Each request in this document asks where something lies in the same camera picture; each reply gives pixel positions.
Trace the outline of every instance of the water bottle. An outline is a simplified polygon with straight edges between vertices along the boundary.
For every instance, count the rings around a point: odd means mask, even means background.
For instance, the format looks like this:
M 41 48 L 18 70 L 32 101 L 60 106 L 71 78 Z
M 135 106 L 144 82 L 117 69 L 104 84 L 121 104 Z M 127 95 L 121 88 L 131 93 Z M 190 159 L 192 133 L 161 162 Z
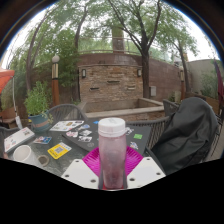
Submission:
M 98 123 L 100 164 L 107 189 L 121 189 L 127 150 L 125 121 L 105 118 Z

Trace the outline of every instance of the stone ledge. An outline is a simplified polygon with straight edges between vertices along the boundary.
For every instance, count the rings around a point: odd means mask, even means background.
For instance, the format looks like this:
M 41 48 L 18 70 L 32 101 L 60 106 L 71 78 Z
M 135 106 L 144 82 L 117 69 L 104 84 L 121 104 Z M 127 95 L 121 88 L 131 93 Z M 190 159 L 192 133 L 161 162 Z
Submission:
M 164 111 L 164 107 L 151 107 L 151 108 L 137 108 L 137 109 L 126 109 L 126 110 L 112 110 L 112 111 L 103 111 L 103 112 L 93 112 L 86 113 L 88 118 L 95 117 L 114 117 L 114 116 L 124 116 L 132 114 L 141 114 L 141 113 L 150 113 L 150 112 L 159 112 Z

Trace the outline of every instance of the white lid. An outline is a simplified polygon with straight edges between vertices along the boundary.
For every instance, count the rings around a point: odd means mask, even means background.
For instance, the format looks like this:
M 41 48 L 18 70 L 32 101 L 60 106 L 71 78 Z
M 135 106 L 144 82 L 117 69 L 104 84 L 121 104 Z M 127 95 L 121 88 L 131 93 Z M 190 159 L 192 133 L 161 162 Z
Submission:
M 104 137 L 119 137 L 125 134 L 125 121 L 121 118 L 104 118 L 98 123 L 98 133 Z

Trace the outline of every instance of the sky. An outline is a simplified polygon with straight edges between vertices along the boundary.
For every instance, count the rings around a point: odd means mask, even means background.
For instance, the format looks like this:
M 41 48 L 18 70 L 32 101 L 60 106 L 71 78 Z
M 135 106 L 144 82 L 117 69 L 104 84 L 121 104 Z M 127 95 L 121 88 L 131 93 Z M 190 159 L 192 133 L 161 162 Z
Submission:
M 34 16 L 33 19 L 31 19 L 31 24 L 29 24 L 24 30 L 22 30 L 22 28 L 21 28 L 20 29 L 21 32 L 19 31 L 14 36 L 14 38 L 12 39 L 10 45 L 8 46 L 8 50 L 7 50 L 6 54 L 5 54 L 5 58 L 4 58 L 3 63 L 2 63 L 2 68 L 6 68 L 7 61 L 9 61 L 9 59 L 10 59 L 11 48 L 12 47 L 17 48 L 17 47 L 21 46 L 24 43 L 24 40 L 25 40 L 25 38 L 27 36 L 27 33 L 28 33 L 28 30 L 35 23 L 40 21 L 40 19 L 44 15 L 44 11 L 45 10 L 43 10 L 42 12 L 40 12 L 36 16 Z M 204 38 L 205 34 L 202 32 L 202 30 L 193 21 L 191 21 L 190 18 L 185 16 L 183 13 L 181 13 L 181 14 L 184 16 L 184 18 L 189 23 L 189 26 L 191 27 L 189 32 L 191 33 L 191 35 L 193 37 L 196 38 L 197 44 L 198 44 L 198 50 L 200 51 L 199 54 L 196 57 L 193 55 L 193 53 L 187 52 L 188 60 L 189 61 L 195 61 L 195 60 L 202 60 L 202 59 L 213 58 L 212 50 L 211 50 L 207 40 Z

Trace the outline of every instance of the green bush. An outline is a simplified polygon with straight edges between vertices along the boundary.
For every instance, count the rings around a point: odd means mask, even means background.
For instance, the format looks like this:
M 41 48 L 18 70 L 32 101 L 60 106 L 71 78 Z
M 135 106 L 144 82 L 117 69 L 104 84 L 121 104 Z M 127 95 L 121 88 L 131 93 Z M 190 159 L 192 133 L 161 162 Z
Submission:
M 28 92 L 24 104 L 27 113 L 35 116 L 44 114 L 49 109 L 51 100 L 51 89 L 48 89 L 47 82 L 42 84 L 37 81 L 36 86 Z

